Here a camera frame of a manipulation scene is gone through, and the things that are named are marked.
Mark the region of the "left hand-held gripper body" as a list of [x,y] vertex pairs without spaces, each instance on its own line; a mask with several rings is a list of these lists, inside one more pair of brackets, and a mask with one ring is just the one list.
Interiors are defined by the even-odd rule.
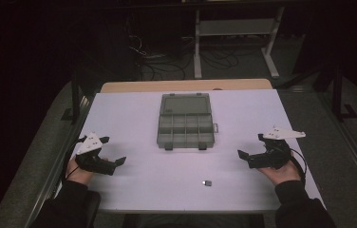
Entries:
[[112,161],[103,160],[99,154],[104,143],[95,133],[89,133],[84,137],[82,145],[78,148],[75,161],[83,170],[112,176],[116,165]]

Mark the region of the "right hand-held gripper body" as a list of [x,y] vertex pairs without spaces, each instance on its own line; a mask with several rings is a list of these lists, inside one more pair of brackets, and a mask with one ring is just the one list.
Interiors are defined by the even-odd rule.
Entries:
[[292,158],[291,148],[286,139],[298,139],[306,136],[306,133],[303,131],[294,131],[278,126],[262,134],[265,138],[263,143],[266,151],[250,155],[247,161],[250,168],[281,168]]

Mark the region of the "grey plastic compartment box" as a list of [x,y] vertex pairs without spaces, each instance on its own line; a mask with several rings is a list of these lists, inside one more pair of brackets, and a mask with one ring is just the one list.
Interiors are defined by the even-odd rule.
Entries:
[[206,150],[214,146],[215,133],[208,93],[162,95],[157,134],[159,148]]

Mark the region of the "person's right hand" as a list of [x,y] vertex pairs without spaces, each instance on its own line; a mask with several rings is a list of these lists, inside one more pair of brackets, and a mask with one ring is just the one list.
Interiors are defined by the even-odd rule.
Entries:
[[292,161],[288,161],[279,169],[272,167],[258,168],[258,171],[264,174],[274,186],[285,181],[300,181],[301,176],[298,168]]

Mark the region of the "person's left hand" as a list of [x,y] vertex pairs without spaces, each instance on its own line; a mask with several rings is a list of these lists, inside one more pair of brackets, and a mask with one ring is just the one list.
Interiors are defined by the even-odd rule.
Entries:
[[89,185],[94,174],[83,170],[76,163],[75,159],[71,159],[66,168],[66,180],[78,182],[83,185]]

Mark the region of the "black metal stand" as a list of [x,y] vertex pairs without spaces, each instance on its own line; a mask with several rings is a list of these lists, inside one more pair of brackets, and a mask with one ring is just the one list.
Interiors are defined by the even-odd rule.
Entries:
[[306,80],[310,76],[316,75],[312,88],[316,92],[325,92],[329,86],[332,86],[331,112],[339,122],[344,119],[356,119],[357,113],[350,104],[342,103],[343,73],[339,64],[326,62],[315,66],[293,79],[277,85],[277,89],[289,89],[298,83]]
[[71,107],[62,116],[63,121],[78,122],[85,101],[91,101],[104,82],[102,65],[88,52],[70,57],[66,63]]

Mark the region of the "wooden table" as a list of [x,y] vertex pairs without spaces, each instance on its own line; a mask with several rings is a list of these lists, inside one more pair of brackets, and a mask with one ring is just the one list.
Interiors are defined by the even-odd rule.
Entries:
[[101,93],[272,89],[268,79],[180,80],[105,83]]

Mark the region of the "white metal desk frame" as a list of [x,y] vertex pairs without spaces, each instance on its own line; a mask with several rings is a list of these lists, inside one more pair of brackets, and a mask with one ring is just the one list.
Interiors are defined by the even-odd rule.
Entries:
[[285,8],[280,7],[274,18],[234,19],[234,20],[201,20],[200,12],[196,11],[195,21],[195,53],[194,73],[196,79],[202,78],[199,54],[199,40],[206,36],[225,35],[268,35],[269,41],[261,49],[266,66],[272,78],[278,78],[279,72],[271,56],[272,48],[279,30]]

